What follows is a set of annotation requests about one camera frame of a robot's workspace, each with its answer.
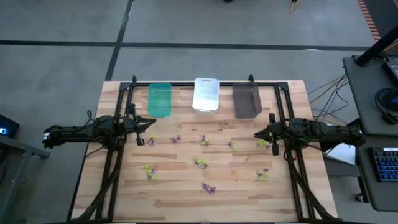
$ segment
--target teal plastic bin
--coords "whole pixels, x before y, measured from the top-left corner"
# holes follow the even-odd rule
[[[172,86],[169,83],[148,86],[148,113],[153,117],[166,117],[172,113]]]

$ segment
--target blue light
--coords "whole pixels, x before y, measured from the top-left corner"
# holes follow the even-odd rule
[[[0,134],[7,134],[7,129],[0,128]]]

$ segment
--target desk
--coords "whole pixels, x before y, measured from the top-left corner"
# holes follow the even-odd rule
[[[398,212],[398,183],[378,182],[368,154],[369,147],[397,147],[398,139],[387,136],[365,136],[365,139],[366,143],[358,149],[358,166],[370,203],[377,211]]]
[[[114,113],[119,84],[104,83],[97,116]],[[291,81],[289,88],[295,116],[312,119],[304,82]],[[262,113],[254,120],[243,120],[234,117],[232,88],[220,88],[217,114],[205,116],[193,113],[193,87],[173,87],[172,115],[157,119],[143,135],[145,139],[158,135],[157,144],[137,146],[134,135],[127,140],[114,222],[295,221],[289,170],[282,153],[272,156],[271,150],[258,147],[253,138],[255,132],[269,124],[269,113],[278,114],[274,89],[260,87],[259,92]],[[132,101],[137,113],[150,118],[146,110],[147,97],[147,87],[134,88]],[[170,137],[178,134],[182,140],[173,144]],[[201,134],[210,140],[208,147],[200,146]],[[227,146],[231,139],[236,140],[237,152]],[[99,147],[90,144],[87,153]],[[307,148],[303,155],[311,189],[320,203],[336,216],[321,152]],[[105,157],[106,150],[102,150],[86,159],[72,218],[82,214],[98,193]],[[196,158],[208,161],[206,171],[193,166]],[[143,171],[146,164],[158,170],[157,180],[147,180]],[[269,178],[260,182],[256,171],[264,168],[269,169]],[[216,187],[216,193],[202,190],[202,182]]]
[[[365,67],[358,66],[353,57],[343,58],[345,72],[353,92],[363,131],[368,135],[397,136],[398,126],[381,118],[374,95],[383,88],[395,88],[381,65],[385,60],[372,59]]]

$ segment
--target white plastic bin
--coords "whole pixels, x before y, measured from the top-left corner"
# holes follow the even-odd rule
[[[195,114],[214,115],[219,105],[220,81],[196,78],[192,107]]]

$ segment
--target orange striped tape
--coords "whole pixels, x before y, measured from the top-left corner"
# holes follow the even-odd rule
[[[363,0],[358,0],[359,8],[361,8],[361,11],[363,13],[363,16],[365,17],[366,23],[368,23],[368,27],[371,30],[373,39],[378,41],[380,40],[380,35],[379,32],[376,29],[376,26],[373,23],[373,19],[371,15],[369,14],[369,11],[365,5],[365,2]]]

